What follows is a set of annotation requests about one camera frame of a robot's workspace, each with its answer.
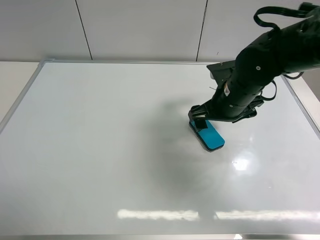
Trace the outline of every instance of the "blue object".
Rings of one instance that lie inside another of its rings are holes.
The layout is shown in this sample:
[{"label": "blue object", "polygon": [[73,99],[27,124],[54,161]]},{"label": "blue object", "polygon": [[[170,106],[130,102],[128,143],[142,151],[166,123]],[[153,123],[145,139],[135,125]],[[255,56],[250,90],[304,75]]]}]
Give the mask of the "blue object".
[{"label": "blue object", "polygon": [[189,122],[189,125],[207,151],[212,152],[222,148],[225,145],[225,140],[208,120],[205,120],[205,122],[208,128],[202,129],[199,132],[196,132],[194,121]]}]

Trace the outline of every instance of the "black cable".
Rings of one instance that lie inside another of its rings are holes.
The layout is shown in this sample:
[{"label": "black cable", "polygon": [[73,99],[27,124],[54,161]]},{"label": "black cable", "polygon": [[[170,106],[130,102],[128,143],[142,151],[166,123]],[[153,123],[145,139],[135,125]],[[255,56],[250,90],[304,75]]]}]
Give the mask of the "black cable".
[{"label": "black cable", "polygon": [[253,19],[256,24],[258,24],[261,27],[264,28],[273,28],[276,31],[279,31],[280,28],[278,27],[277,24],[273,22],[266,22],[262,21],[258,15],[260,14],[276,14],[276,15],[283,15],[287,17],[293,17],[293,18],[305,18],[307,16],[307,13],[309,11],[302,11],[302,10],[294,10],[294,9],[289,9],[285,7],[279,7],[279,6],[266,6],[258,9],[256,13],[253,16]]},{"label": "black cable", "polygon": [[274,96],[273,97],[265,97],[265,96],[262,96],[262,91],[261,91],[261,94],[260,94],[260,98],[264,101],[272,101],[273,99],[276,98],[276,95],[277,95],[277,84],[274,80],[271,81],[274,86],[275,86],[275,92],[274,92]]},{"label": "black cable", "polygon": [[285,76],[288,79],[295,80],[295,79],[300,78],[302,76],[302,74],[304,74],[304,71],[300,72],[297,76],[288,76],[286,74],[283,74],[283,76]]}]

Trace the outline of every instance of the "white wall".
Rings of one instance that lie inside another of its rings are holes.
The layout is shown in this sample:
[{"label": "white wall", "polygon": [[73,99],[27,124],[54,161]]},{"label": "white wall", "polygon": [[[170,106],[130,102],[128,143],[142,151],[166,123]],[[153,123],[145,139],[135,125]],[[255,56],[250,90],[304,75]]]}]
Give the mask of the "white wall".
[{"label": "white wall", "polygon": [[206,0],[77,0],[93,59],[196,61]]},{"label": "white wall", "polygon": [[[302,0],[208,0],[199,62],[234,60],[239,52],[270,28],[258,26],[253,19],[255,12],[265,6],[298,9]],[[306,2],[320,5],[320,0]],[[262,20],[284,28],[301,21],[300,18],[264,14]],[[320,100],[320,70],[304,73],[305,82]]]},{"label": "white wall", "polygon": [[74,0],[1,0],[0,60],[90,59]]}]

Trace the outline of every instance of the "white label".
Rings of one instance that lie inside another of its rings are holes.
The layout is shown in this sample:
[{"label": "white label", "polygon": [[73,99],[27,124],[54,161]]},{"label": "white label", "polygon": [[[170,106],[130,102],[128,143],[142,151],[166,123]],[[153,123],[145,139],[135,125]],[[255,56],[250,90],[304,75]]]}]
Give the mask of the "white label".
[{"label": "white label", "polygon": [[229,90],[229,88],[228,88],[228,85],[227,85],[227,83],[225,83],[225,85],[224,85],[224,94],[228,97],[228,95],[230,94],[230,90]]}]

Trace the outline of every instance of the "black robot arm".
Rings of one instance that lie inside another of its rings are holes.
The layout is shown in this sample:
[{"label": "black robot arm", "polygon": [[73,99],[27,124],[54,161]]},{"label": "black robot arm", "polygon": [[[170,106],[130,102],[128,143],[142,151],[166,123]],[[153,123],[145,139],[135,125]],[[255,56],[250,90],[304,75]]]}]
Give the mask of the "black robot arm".
[{"label": "black robot arm", "polygon": [[[306,19],[280,29],[259,18],[266,13]],[[256,107],[274,99],[263,97],[262,90],[273,83],[277,91],[276,76],[320,67],[320,7],[305,2],[299,10],[268,6],[260,8],[254,20],[273,29],[243,49],[234,61],[207,66],[217,89],[212,99],[193,106],[188,113],[197,132],[207,128],[206,120],[235,123],[256,116]]]}]

